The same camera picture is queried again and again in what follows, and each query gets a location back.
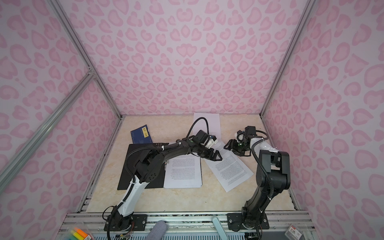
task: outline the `aluminum frame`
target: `aluminum frame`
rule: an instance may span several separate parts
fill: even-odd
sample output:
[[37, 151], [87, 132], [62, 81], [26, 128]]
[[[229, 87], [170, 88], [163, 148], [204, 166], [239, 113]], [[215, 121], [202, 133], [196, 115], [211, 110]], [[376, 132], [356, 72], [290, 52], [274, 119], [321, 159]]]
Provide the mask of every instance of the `aluminum frame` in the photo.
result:
[[91, 179], [88, 182], [86, 190], [84, 191], [83, 195], [81, 196], [80, 202], [79, 202], [75, 212], [77, 212], [77, 213], [81, 212], [87, 198], [89, 196], [92, 196], [93, 190], [94, 190], [95, 186], [97, 185], [97, 182], [99, 180], [99, 177], [100, 177], [102, 170], [104, 169], [105, 163], [109, 157], [109, 154], [110, 154], [111, 149], [113, 147], [113, 144], [116, 140], [116, 137], [119, 134], [119, 130], [121, 128], [123, 121], [124, 121], [124, 118], [118, 120], [118, 122], [116, 123], [116, 126], [113, 129], [113, 132], [112, 132], [112, 134], [111, 134], [111, 136], [110, 136], [110, 138], [106, 144], [106, 148], [105, 148], [103, 154], [101, 155], [95, 170], [92, 173]]
[[[266, 230], [263, 231], [263, 240], [276, 240], [286, 239], [284, 235], [285, 231]], [[245, 232], [226, 232], [228, 240], [248, 240], [245, 236]], [[95, 240], [106, 240], [106, 233], [92, 233]], [[319, 237], [315, 231], [303, 231], [304, 238], [306, 240], [319, 240]], [[61, 235], [57, 235], [56, 240], [60, 239]], [[145, 240], [148, 233], [132, 233], [129, 240]], [[116, 237], [115, 234], [111, 235], [112, 240], [120, 240], [120, 237]], [[165, 233], [160, 240], [221, 240], [220, 235], [217, 232], [177, 232], [177, 233]]]
[[[271, 134], [270, 134], [270, 132], [269, 132], [269, 130], [268, 130], [266, 124], [265, 124], [264, 119], [263, 119], [261, 116], [260, 116], [260, 118], [261, 118], [261, 120], [262, 120], [264, 129], [265, 129], [265, 132], [266, 132], [266, 133], [268, 134], [268, 136], [269, 136], [269, 141], [271, 142], [271, 146], [272, 146], [272, 147], [276, 147], [275, 143], [274, 143], [273, 140], [272, 140]], [[299, 201], [297, 200], [297, 198], [296, 198], [295, 194], [293, 193], [293, 190], [292, 190], [291, 187], [288, 188], [288, 193], [289, 193], [289, 195], [290, 195], [290, 197], [291, 197], [291, 200], [292, 200], [292, 203], [293, 203], [293, 207], [294, 207], [296, 210], [301, 210], [301, 209], [299, 208], [299, 206], [300, 206]]]
[[[147, 214], [147, 223], [144, 231], [135, 231], [135, 233], [148, 233], [157, 221], [167, 222], [167, 233], [201, 233], [216, 232], [212, 223], [212, 217], [218, 217], [224, 230], [228, 229], [227, 213], [240, 212], [137, 212], [134, 214]], [[266, 211], [269, 230], [263, 231], [286, 231], [291, 224], [296, 224], [301, 230], [307, 232], [316, 232], [308, 211]], [[91, 233], [106, 233], [103, 228], [105, 221], [102, 213], [79, 213], [67, 214], [61, 225], [58, 235], [64, 234], [66, 229], [73, 226], [76, 222], [83, 222]], [[255, 230], [240, 230], [239, 232], [255, 232]]]
[[45, 122], [41, 124], [34, 135], [26, 142], [24, 147], [11, 158], [4, 171], [0, 174], [0, 194], [24, 167], [29, 158], [44, 142], [53, 128], [60, 122], [62, 117], [87, 88], [92, 79], [94, 79], [94, 74], [90, 71], [45, 120]]
[[48, 4], [51, 6], [53, 12], [55, 13], [56, 17], [58, 18], [59, 22], [61, 23], [62, 27], [64, 28], [65, 32], [67, 33], [68, 37], [71, 39], [74, 47], [77, 49], [81, 59], [85, 63], [86, 66], [88, 66], [88, 69], [90, 71], [93, 71], [96, 75], [96, 83], [99, 86], [102, 94], [106, 98], [108, 104], [111, 106], [114, 113], [117, 115], [119, 119], [121, 119], [121, 112], [119, 108], [117, 107], [115, 101], [113, 100], [111, 94], [108, 92], [105, 84], [101, 80], [101, 77], [96, 69], [96, 67], [93, 65], [92, 60], [87, 54], [87, 51], [85, 50], [85, 47], [81, 43], [80, 37], [74, 30], [67, 14], [65, 13], [63, 6], [61, 5], [59, 0], [46, 0]]
[[279, 84], [279, 82], [281, 81], [281, 79], [283, 77], [283, 73], [285, 72], [285, 70], [288, 66], [288, 63], [294, 54], [295, 48], [298, 45], [301, 36], [303, 35], [304, 29], [306, 28], [315, 8], [317, 6], [316, 5], [317, 2], [318, 2], [318, 0], [308, 0], [305, 7], [304, 7], [303, 14], [301, 15], [299, 23], [296, 26], [296, 29], [295, 29], [293, 36], [292, 36], [292, 39], [288, 45], [287, 51], [285, 52], [283, 60], [279, 66], [279, 69], [277, 70], [277, 74], [275, 76], [275, 79], [273, 80], [272, 87], [269, 90], [267, 98], [265, 100], [265, 103], [261, 109], [261, 112], [260, 112], [261, 118], [263, 118], [265, 112], [268, 109], [268, 106], [269, 106], [269, 104], [272, 100], [272, 97], [276, 91], [277, 85]]

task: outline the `orange highlighter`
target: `orange highlighter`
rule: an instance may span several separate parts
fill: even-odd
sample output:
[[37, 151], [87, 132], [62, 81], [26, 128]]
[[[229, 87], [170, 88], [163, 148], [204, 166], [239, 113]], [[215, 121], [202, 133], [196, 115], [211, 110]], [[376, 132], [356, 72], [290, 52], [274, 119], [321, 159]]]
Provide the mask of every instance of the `orange highlighter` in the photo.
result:
[[83, 238], [80, 234], [78, 234], [77, 232], [75, 232], [75, 231], [73, 231], [73, 230], [71, 230], [71, 234], [72, 234], [75, 238], [77, 238], [78, 240], [84, 240], [84, 238]]
[[88, 234], [86, 234], [85, 232], [83, 232], [83, 230], [81, 230], [81, 229], [79, 229], [79, 228], [77, 228], [77, 227], [75, 227], [74, 230], [75, 230], [78, 234], [80, 234], [80, 236], [82, 236], [83, 238], [88, 237]]

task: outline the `marble tabletop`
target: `marble tabletop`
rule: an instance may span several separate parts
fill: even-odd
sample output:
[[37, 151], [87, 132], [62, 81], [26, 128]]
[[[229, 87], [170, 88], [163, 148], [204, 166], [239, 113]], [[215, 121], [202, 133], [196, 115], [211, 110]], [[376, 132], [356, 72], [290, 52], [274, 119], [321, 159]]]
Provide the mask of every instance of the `marble tabletop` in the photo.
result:
[[[146, 124], [153, 142], [174, 142], [186, 136], [192, 123], [192, 114], [125, 117], [86, 211], [103, 212], [122, 199], [125, 190], [117, 190], [117, 185], [128, 146], [132, 143], [131, 130]], [[259, 115], [220, 115], [220, 125], [222, 141], [225, 143], [246, 126], [255, 126], [264, 131]], [[256, 173], [257, 163], [254, 158], [240, 159]], [[231, 191], [225, 192], [204, 160], [201, 161], [201, 170], [201, 188], [145, 189], [135, 206], [135, 212], [240, 211], [256, 190], [255, 174]], [[284, 190], [273, 198], [267, 210], [294, 210], [288, 191]]]

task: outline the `white label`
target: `white label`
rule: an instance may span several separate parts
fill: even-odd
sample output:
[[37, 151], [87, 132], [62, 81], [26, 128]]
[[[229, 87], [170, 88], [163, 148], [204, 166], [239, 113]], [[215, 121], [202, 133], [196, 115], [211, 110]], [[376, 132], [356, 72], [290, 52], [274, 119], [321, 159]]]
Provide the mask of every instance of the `white label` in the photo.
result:
[[289, 232], [297, 239], [297, 240], [299, 240], [300, 239], [300, 237], [301, 237], [301, 233], [298, 231], [298, 230], [296, 230], [296, 228], [294, 227], [294, 226], [291, 226], [290, 228], [289, 228]]

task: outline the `blue booklet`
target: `blue booklet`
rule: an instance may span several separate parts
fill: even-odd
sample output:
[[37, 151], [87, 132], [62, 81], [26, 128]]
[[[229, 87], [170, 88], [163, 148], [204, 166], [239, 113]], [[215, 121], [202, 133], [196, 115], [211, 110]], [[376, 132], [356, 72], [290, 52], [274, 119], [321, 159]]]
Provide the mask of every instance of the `blue booklet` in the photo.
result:
[[149, 134], [147, 125], [131, 131], [131, 137], [133, 144], [152, 143], [152, 138]]

